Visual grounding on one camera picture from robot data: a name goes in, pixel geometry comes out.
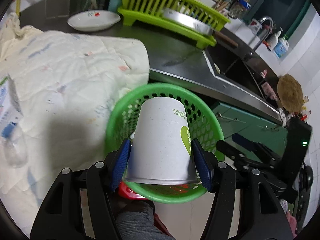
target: gray pants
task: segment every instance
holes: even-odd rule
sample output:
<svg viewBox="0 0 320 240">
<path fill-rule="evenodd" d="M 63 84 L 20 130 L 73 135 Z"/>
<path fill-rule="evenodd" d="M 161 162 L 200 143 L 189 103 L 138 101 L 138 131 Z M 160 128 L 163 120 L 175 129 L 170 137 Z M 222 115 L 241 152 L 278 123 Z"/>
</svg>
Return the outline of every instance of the gray pants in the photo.
<svg viewBox="0 0 320 240">
<path fill-rule="evenodd" d="M 174 240 L 165 235 L 154 223 L 154 207 L 144 201 L 133 201 L 116 217 L 123 240 Z"/>
</svg>

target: white paper cup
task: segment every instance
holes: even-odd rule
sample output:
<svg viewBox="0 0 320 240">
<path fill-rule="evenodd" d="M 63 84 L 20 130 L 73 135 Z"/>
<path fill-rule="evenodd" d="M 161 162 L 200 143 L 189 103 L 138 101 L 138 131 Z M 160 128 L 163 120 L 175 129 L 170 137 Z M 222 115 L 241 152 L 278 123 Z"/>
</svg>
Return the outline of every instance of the white paper cup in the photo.
<svg viewBox="0 0 320 240">
<path fill-rule="evenodd" d="M 160 185 L 199 182 L 181 102 L 156 97 L 142 104 L 124 180 Z"/>
</svg>

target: sink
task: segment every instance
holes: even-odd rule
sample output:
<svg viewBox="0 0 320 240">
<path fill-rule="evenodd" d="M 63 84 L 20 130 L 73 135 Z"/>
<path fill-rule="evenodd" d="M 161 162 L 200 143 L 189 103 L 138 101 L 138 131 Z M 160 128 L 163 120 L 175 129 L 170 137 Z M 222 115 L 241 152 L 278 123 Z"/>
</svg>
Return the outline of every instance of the sink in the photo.
<svg viewBox="0 0 320 240">
<path fill-rule="evenodd" d="M 216 75 L 229 80 L 236 85 L 254 93 L 258 97 L 265 99 L 254 76 L 256 73 L 244 63 L 230 49 L 217 43 L 215 47 L 209 46 L 207 53 L 211 56 L 212 61 L 218 66 L 221 74 L 214 69 Z"/>
</svg>

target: blue gripper pad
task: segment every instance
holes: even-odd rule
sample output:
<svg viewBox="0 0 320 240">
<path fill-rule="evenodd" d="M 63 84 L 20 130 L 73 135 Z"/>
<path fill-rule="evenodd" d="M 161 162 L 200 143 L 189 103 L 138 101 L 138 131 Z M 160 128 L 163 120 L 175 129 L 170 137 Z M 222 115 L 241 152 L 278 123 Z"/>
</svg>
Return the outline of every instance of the blue gripper pad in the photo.
<svg viewBox="0 0 320 240">
<path fill-rule="evenodd" d="M 125 139 L 116 153 L 117 160 L 111 172 L 111 183 L 109 185 L 109 188 L 112 192 L 114 192 L 120 185 L 124 171 L 127 168 L 130 151 L 131 142 L 129 139 Z"/>
<path fill-rule="evenodd" d="M 212 168 L 210 169 L 209 166 L 211 165 L 206 162 L 204 158 L 204 150 L 201 147 L 201 144 L 197 138 L 191 141 L 191 148 L 192 148 L 193 156 L 195 159 L 196 168 L 201 179 L 202 186 L 205 187 L 207 191 L 210 192 L 213 188 L 213 185 L 212 185 L 213 169 Z"/>
</svg>

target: dish soap bottle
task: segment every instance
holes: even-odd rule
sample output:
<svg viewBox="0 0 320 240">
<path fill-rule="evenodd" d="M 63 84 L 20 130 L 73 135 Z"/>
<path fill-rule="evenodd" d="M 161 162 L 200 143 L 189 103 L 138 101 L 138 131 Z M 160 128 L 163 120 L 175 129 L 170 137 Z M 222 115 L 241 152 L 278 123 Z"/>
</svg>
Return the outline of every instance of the dish soap bottle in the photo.
<svg viewBox="0 0 320 240">
<path fill-rule="evenodd" d="M 280 28 L 280 30 L 278 32 L 276 32 L 275 34 L 273 34 L 270 39 L 267 41 L 268 43 L 268 48 L 270 50 L 273 50 L 275 48 L 275 46 L 278 44 L 278 38 L 280 37 L 281 35 L 281 32 L 283 31 L 282 28 Z"/>
<path fill-rule="evenodd" d="M 287 35 L 284 35 L 282 38 L 279 38 L 278 44 L 273 49 L 279 58 L 282 57 L 289 49 L 289 43 L 286 40 L 286 38 Z"/>
<path fill-rule="evenodd" d="M 108 11 L 118 13 L 118 8 L 122 5 L 122 0 L 110 0 Z"/>
</svg>

